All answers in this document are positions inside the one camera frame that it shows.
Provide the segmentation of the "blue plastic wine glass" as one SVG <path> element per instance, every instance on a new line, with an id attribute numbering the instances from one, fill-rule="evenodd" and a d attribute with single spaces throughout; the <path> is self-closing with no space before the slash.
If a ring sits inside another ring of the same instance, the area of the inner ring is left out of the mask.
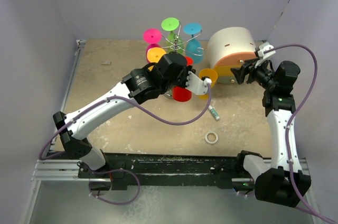
<path id="1" fill-rule="evenodd" d="M 200 23 L 192 22 L 183 27 L 183 32 L 190 35 L 185 47 L 185 55 L 193 60 L 194 64 L 203 61 L 204 49 L 196 37 L 201 34 L 202 26 Z"/>

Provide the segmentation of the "orange wine glass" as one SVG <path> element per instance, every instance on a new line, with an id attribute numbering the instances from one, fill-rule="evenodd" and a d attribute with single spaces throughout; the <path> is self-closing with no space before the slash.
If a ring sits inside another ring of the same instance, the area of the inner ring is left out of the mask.
<path id="1" fill-rule="evenodd" d="M 205 68 L 199 72 L 199 78 L 202 79 L 203 77 L 207 77 L 212 80 L 211 88 L 213 88 L 218 79 L 218 74 L 214 69 Z"/>
<path id="2" fill-rule="evenodd" d="M 166 54 L 167 52 L 164 49 L 154 47 L 147 51 L 146 59 L 148 63 L 158 63 L 161 57 Z"/>

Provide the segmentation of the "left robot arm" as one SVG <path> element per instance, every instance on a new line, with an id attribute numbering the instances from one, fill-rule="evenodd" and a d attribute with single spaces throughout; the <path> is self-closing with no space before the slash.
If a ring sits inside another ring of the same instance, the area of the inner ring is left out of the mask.
<path id="1" fill-rule="evenodd" d="M 207 91 L 208 83 L 195 74 L 186 57 L 170 52 L 158 62 L 132 70 L 106 94 L 77 111 L 55 113 L 56 134 L 65 153 L 69 158 L 85 163 L 96 177 L 104 177 L 109 165 L 103 152 L 90 143 L 88 135 L 121 112 L 139 108 L 144 102 L 156 99 L 174 87 L 198 95 Z"/>

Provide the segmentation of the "red plastic wine glass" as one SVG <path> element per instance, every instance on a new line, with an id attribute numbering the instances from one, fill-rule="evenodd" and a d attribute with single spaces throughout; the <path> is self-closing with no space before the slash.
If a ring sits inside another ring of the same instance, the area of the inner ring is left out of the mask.
<path id="1" fill-rule="evenodd" d="M 175 62 L 178 65 L 181 66 L 190 66 L 190 64 L 188 63 L 187 59 L 182 56 L 181 54 L 176 54 L 175 55 Z M 189 101 L 192 97 L 192 93 L 190 91 L 188 91 L 185 88 L 181 88 L 181 87 L 174 87 L 173 88 L 173 99 L 179 102 L 186 102 Z"/>

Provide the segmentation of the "pink plastic wine glass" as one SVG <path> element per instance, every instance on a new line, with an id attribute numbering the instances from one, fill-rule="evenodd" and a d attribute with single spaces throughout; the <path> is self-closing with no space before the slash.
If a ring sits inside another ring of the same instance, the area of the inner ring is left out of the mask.
<path id="1" fill-rule="evenodd" d="M 158 29 L 148 29 L 143 33 L 143 40 L 148 43 L 146 48 L 146 60 L 148 62 L 147 54 L 152 48 L 160 48 L 159 41 L 162 39 L 162 34 Z"/>

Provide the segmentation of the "green plastic wine glass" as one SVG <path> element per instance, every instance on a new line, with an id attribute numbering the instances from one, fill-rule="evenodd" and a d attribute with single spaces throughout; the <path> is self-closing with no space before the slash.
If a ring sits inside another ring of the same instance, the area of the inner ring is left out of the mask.
<path id="1" fill-rule="evenodd" d="M 180 30 L 180 27 L 180 21 L 174 17 L 168 17 L 161 23 L 161 28 L 168 32 L 165 45 L 165 49 L 168 53 L 172 51 L 179 54 L 183 53 L 183 40 L 178 33 L 175 33 L 175 30 Z"/>

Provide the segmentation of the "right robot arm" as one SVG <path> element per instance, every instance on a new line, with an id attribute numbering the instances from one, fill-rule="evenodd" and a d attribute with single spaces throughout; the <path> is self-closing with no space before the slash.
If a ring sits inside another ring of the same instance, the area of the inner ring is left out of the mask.
<path id="1" fill-rule="evenodd" d="M 241 151 L 234 169 L 240 177 L 251 175 L 257 200 L 294 208 L 311 186 L 311 177 L 302 171 L 294 134 L 296 105 L 291 91 L 301 70 L 291 61 L 283 61 L 276 71 L 269 70 L 268 64 L 251 59 L 231 68 L 238 84 L 257 82 L 264 88 L 262 105 L 272 145 L 269 165 L 260 154 Z"/>

